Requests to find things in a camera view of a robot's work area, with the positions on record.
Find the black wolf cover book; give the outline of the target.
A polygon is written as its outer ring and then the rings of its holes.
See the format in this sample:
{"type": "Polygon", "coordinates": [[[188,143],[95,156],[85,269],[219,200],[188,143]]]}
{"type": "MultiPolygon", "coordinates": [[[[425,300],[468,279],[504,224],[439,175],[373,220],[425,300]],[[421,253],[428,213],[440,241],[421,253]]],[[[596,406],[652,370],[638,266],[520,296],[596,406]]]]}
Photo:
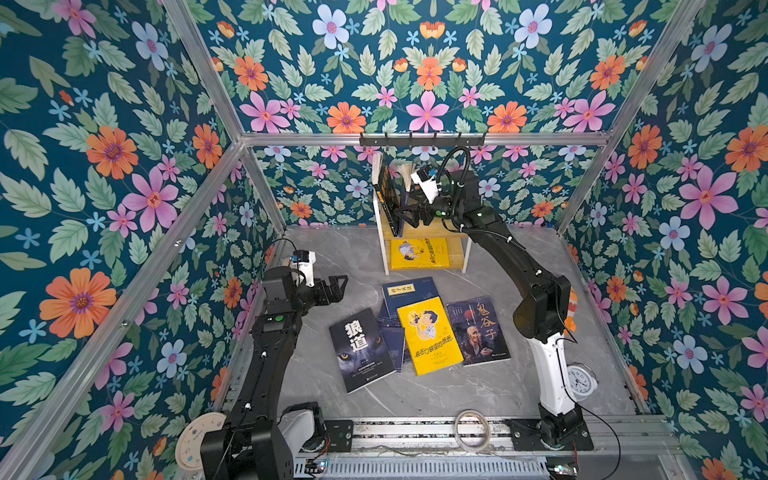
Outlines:
{"type": "Polygon", "coordinates": [[[348,394],[396,372],[370,308],[332,324],[329,333],[348,394]]]}

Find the navy book yellow label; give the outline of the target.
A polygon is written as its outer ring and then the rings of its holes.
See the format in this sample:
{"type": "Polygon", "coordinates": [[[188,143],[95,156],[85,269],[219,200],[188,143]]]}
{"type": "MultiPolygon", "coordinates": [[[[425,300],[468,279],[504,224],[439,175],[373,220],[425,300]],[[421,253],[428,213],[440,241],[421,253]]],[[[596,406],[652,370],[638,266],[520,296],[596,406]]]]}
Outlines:
{"type": "Polygon", "coordinates": [[[401,191],[400,207],[396,212],[399,219],[399,230],[403,232],[406,225],[414,226],[418,220],[417,214],[411,208],[410,205],[410,192],[412,189],[412,174],[414,172],[414,165],[412,162],[404,162],[397,167],[403,187],[401,191]]]}

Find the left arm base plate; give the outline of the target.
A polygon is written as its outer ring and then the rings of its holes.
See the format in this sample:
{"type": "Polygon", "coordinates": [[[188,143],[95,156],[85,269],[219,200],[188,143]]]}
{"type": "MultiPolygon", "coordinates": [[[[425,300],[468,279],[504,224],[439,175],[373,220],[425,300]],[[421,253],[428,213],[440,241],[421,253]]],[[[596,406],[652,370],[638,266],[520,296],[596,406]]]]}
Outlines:
{"type": "Polygon", "coordinates": [[[353,420],[326,420],[326,441],[323,453],[349,453],[352,451],[355,423],[353,420]]]}

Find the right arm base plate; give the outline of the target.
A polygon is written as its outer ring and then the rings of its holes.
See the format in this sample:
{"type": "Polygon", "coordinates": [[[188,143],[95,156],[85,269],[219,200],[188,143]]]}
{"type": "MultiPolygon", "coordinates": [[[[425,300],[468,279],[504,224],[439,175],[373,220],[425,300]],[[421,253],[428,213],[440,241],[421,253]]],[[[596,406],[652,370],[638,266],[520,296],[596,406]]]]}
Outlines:
{"type": "Polygon", "coordinates": [[[513,447],[516,451],[593,451],[592,437],[584,422],[578,422],[565,429],[549,420],[504,419],[510,429],[513,447]]]}

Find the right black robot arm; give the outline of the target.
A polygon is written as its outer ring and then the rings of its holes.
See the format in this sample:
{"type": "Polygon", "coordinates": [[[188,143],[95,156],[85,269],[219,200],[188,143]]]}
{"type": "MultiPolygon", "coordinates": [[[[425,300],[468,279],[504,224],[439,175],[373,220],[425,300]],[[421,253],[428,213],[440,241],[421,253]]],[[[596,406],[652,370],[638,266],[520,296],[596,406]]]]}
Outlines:
{"type": "Polygon", "coordinates": [[[417,171],[411,181],[421,189],[412,197],[418,218],[444,221],[448,229],[467,235],[517,287],[521,303],[513,322],[533,353],[540,390],[538,436],[550,449],[569,445],[585,426],[581,407],[572,398],[565,359],[570,281],[541,266],[517,241],[502,216],[481,199],[474,173],[456,171],[443,183],[438,174],[417,171]]]}

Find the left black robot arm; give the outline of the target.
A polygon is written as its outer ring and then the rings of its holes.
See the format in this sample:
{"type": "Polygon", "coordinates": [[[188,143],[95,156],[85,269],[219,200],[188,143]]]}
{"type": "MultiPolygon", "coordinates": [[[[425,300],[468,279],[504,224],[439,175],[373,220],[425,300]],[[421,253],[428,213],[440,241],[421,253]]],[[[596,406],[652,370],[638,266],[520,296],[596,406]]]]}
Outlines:
{"type": "Polygon", "coordinates": [[[310,285],[296,281],[297,272],[279,266],[264,274],[265,301],[251,329],[254,353],[241,391],[223,426],[202,440],[207,479],[292,479],[297,453],[326,446],[318,403],[288,407],[294,417],[285,421],[278,401],[303,316],[313,307],[341,302],[348,277],[334,275],[310,285]]]}

